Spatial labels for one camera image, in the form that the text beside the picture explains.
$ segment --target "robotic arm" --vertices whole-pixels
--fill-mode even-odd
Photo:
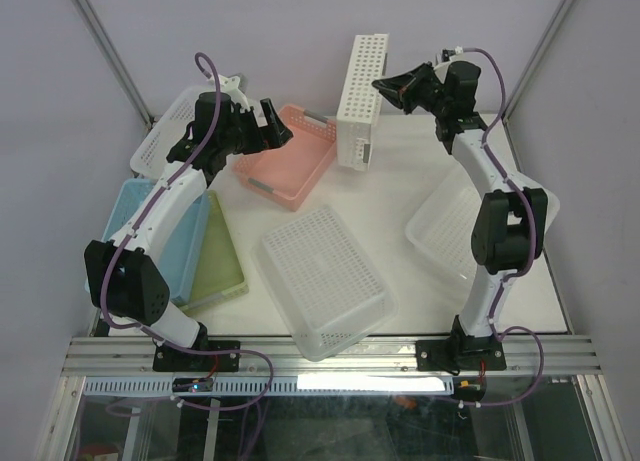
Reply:
[[[103,282],[117,256],[108,280],[107,311],[149,326],[184,348],[205,349],[207,330],[169,302],[169,288],[156,267],[169,236],[189,206],[225,167],[228,155],[276,149],[293,136],[269,99],[260,102],[266,126],[258,126],[240,90],[240,78],[219,79],[219,116],[208,141],[205,139],[216,109],[215,92],[202,93],[196,101],[195,120],[169,151],[162,176],[133,217],[106,243],[91,241],[84,254],[94,306],[101,307]],[[200,151],[185,167],[197,149]]]
[[[555,196],[504,163],[486,144],[487,125],[475,111],[480,68],[454,60],[461,48],[443,51],[445,62],[422,64],[408,73],[376,80],[373,87],[405,114],[416,107],[436,118],[436,135],[465,168],[482,198],[471,236],[478,263],[466,305],[456,316],[450,337],[428,348],[429,367],[459,372],[506,369],[495,323],[515,279],[542,253],[549,199]]]

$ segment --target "tabletop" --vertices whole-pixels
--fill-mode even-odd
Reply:
[[[507,164],[515,166],[501,125],[492,131],[489,142]],[[249,292],[192,310],[189,315],[205,324],[212,335],[288,335],[258,272],[254,251],[261,236],[271,229],[329,205],[369,255],[398,304],[397,314],[375,334],[448,332],[469,289],[431,269],[405,237],[405,227],[456,164],[436,138],[432,116],[383,115],[378,121],[369,171],[357,172],[334,161],[297,212],[247,190],[227,166],[210,189],[218,193]],[[498,328],[511,325],[537,332],[567,330],[544,257],[515,283],[507,299]]]

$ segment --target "green basket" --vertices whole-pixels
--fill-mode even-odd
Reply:
[[[207,194],[211,204],[209,219],[191,289],[191,299],[189,304],[181,308],[183,311],[237,298],[249,292],[218,196],[215,191],[208,191]]]

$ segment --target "gray wall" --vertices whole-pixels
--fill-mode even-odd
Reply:
[[[153,114],[164,113],[193,84],[195,51],[208,52],[223,74],[246,74],[254,99],[335,114],[356,34],[390,33],[387,72],[397,74],[433,60],[445,47],[484,47],[511,88],[559,2],[91,1]],[[479,88],[479,107],[496,110],[497,83],[487,80]]]
[[[511,131],[525,171],[560,198],[552,268],[640,459],[638,26],[638,0],[579,0]]]
[[[29,461],[143,133],[69,0],[0,0],[0,40],[0,458]]]

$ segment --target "plastic basket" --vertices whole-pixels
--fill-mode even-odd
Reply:
[[[212,90],[211,86],[191,86],[178,96],[133,154],[129,165],[134,172],[154,181],[160,179],[171,147],[182,139],[187,124],[195,118],[198,96]]]
[[[215,191],[207,194],[211,205],[209,220],[193,280],[191,300],[183,310],[237,298],[249,292],[218,196]]]
[[[371,82],[384,76],[388,34],[359,35],[353,42],[338,108],[338,163],[369,169],[382,96]]]
[[[336,126],[292,105],[279,115],[293,138],[280,149],[242,156],[233,171],[246,188],[295,211],[336,157]]]
[[[311,361],[339,353],[396,313],[389,289],[329,207],[264,235],[256,258],[280,315]]]
[[[154,184],[146,179],[129,179],[124,182],[102,241],[107,241],[131,219]],[[178,306],[186,304],[191,296],[208,214],[209,198],[206,195],[200,196],[187,209],[169,237],[158,263],[158,270],[169,286],[171,301]]]
[[[549,196],[547,226],[560,204]],[[405,229],[409,241],[440,273],[471,286],[478,264],[471,253],[471,233],[482,200],[462,166],[451,170],[427,198]]]

